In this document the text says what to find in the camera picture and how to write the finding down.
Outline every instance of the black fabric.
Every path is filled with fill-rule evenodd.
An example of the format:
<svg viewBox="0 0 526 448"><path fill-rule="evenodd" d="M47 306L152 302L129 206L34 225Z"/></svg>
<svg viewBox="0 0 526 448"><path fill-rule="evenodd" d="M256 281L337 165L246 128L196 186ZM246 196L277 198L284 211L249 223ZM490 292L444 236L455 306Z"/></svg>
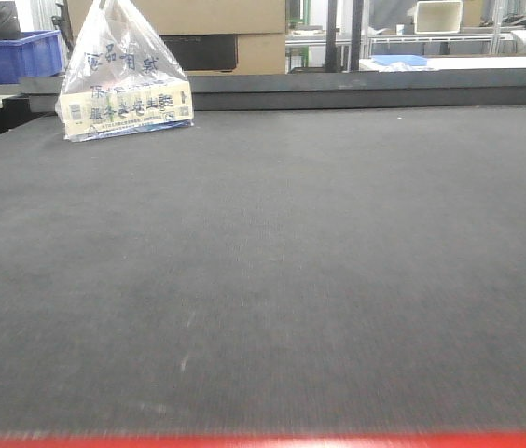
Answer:
<svg viewBox="0 0 526 448"><path fill-rule="evenodd" d="M0 39L18 38L21 32L14 2L0 4Z"/></svg>

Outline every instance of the cardboard box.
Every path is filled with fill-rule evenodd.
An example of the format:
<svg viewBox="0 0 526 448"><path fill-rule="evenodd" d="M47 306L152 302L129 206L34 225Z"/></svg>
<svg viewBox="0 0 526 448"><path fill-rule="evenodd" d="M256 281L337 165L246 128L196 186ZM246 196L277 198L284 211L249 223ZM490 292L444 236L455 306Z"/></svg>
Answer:
<svg viewBox="0 0 526 448"><path fill-rule="evenodd" d="M462 25L462 0L422 0L416 4L414 34L459 33Z"/></svg>
<svg viewBox="0 0 526 448"><path fill-rule="evenodd" d="M161 35L284 33L285 0L133 0ZM91 0L68 0L73 35Z"/></svg>
<svg viewBox="0 0 526 448"><path fill-rule="evenodd" d="M133 0L160 35L237 35L238 64L229 72L192 75L285 73L285 0ZM91 0L68 0L78 35Z"/></svg>
<svg viewBox="0 0 526 448"><path fill-rule="evenodd" d="M479 26L482 22L483 0L464 0L463 26Z"/></svg>

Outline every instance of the black object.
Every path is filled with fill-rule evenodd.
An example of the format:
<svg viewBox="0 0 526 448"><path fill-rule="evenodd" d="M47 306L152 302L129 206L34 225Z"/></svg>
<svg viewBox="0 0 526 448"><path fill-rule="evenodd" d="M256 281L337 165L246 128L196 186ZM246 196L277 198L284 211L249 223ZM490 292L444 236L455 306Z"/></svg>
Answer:
<svg viewBox="0 0 526 448"><path fill-rule="evenodd" d="M184 70L231 71L238 65L236 35L163 35Z"/></svg>
<svg viewBox="0 0 526 448"><path fill-rule="evenodd" d="M338 0L328 0L327 42L325 44L325 71L338 71L338 47L336 46L336 19L338 18Z"/></svg>
<svg viewBox="0 0 526 448"><path fill-rule="evenodd" d="M51 22L60 30L64 44L68 49L68 55L70 56L73 49L75 49L75 44L73 43L73 29L70 23L70 15L68 14L68 4L66 0L64 0L63 4L57 3L56 6L60 9L60 16L52 16Z"/></svg>
<svg viewBox="0 0 526 448"><path fill-rule="evenodd" d="M0 40L20 38L21 27L14 2L0 2Z"/></svg>
<svg viewBox="0 0 526 448"><path fill-rule="evenodd" d="M350 44L350 70L352 72L357 72L360 68L360 39L363 31L363 3L364 0L354 0L353 38Z"/></svg>

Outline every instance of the blue crate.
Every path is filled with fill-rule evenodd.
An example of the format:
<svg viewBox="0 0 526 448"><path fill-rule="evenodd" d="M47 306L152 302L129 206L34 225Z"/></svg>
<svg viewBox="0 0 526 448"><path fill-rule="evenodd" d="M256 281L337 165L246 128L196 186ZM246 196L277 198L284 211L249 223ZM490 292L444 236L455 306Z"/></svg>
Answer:
<svg viewBox="0 0 526 448"><path fill-rule="evenodd" d="M50 77L64 68L59 31L21 33L0 40L0 84L18 84L20 77Z"/></svg>
<svg viewBox="0 0 526 448"><path fill-rule="evenodd" d="M413 54L376 54L371 56L373 62L380 65L391 65L392 63L405 63L411 67L425 67L426 58Z"/></svg>

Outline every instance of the table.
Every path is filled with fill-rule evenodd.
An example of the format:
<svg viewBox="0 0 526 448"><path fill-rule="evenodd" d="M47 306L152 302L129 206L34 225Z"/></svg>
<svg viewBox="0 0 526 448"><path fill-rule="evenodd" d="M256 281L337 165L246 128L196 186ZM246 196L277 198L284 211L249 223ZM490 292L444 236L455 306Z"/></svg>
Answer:
<svg viewBox="0 0 526 448"><path fill-rule="evenodd" d="M369 37L369 54L373 54L373 45L375 44L408 44L408 43L443 43L452 44L456 42L492 42L493 34L479 33L477 28L470 29L472 33L459 34L443 34L443 35L372 35ZM500 33L498 42L513 41L514 38L507 30ZM292 50L302 49L307 47L324 47L326 41L325 35L287 35L286 36L286 53L290 58L289 64L291 66ZM340 55L343 62L349 60L350 45L352 43L352 35L338 34L336 45L340 49ZM491 45L490 54L498 52L498 46Z"/></svg>
<svg viewBox="0 0 526 448"><path fill-rule="evenodd" d="M526 107L0 136L0 432L526 428Z"/></svg>

